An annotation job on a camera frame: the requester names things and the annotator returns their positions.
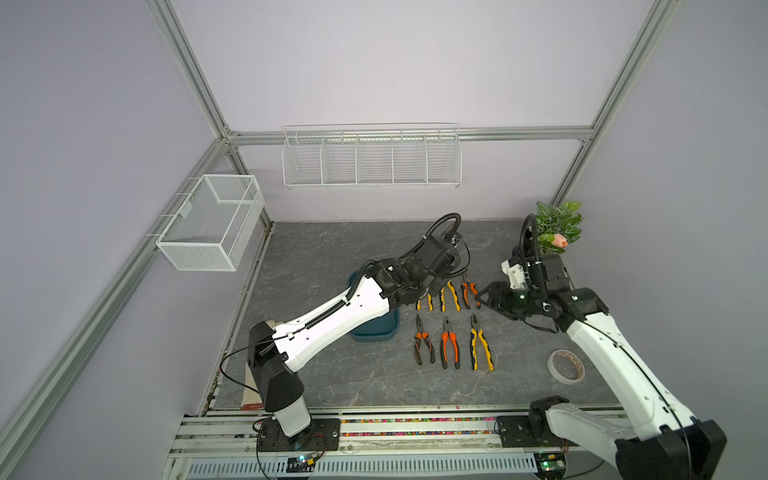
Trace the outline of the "large yellow black pliers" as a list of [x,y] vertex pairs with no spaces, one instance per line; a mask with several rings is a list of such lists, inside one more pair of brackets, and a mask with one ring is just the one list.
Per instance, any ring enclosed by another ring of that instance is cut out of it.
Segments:
[[447,281],[446,284],[441,288],[439,299],[440,310],[442,312],[446,312],[449,307],[453,307],[456,312],[461,311],[461,304],[458,293],[451,281]]

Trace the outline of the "orange black combination pliers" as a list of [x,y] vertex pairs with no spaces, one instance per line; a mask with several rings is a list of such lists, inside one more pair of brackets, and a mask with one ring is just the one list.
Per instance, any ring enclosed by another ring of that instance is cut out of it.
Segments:
[[442,368],[447,369],[450,364],[455,369],[460,368],[460,350],[458,347],[456,332],[449,319],[443,321],[441,333],[440,356]]

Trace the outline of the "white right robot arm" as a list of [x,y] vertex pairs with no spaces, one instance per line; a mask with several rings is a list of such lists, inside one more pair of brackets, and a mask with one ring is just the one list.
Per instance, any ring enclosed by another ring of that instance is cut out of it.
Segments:
[[622,427],[552,396],[531,404],[532,429],[587,449],[624,479],[713,478],[726,434],[663,385],[593,290],[573,287],[556,255],[506,260],[502,271],[505,279],[479,290],[476,300],[511,320],[552,319],[597,368],[630,422]]

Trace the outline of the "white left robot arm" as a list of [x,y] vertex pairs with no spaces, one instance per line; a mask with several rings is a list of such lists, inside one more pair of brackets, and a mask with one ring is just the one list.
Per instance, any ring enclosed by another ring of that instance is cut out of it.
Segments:
[[310,312],[251,328],[247,366],[264,410],[286,437],[313,430],[299,371],[360,325],[438,292],[460,273],[460,243],[459,233],[424,236],[399,257],[365,261],[346,290]]

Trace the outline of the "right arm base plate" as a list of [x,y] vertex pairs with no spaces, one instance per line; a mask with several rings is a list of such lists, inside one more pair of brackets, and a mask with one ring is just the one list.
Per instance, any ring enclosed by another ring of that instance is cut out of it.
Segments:
[[527,416],[498,416],[494,431],[499,436],[503,448],[552,448],[567,451],[571,447],[577,447],[576,443],[554,435],[546,425],[535,429]]

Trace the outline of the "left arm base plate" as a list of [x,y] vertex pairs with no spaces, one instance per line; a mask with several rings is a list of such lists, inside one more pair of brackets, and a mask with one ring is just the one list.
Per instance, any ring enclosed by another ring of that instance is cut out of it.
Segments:
[[275,419],[263,420],[254,427],[257,446],[264,452],[337,451],[341,437],[339,419],[314,419],[293,436],[286,435]]

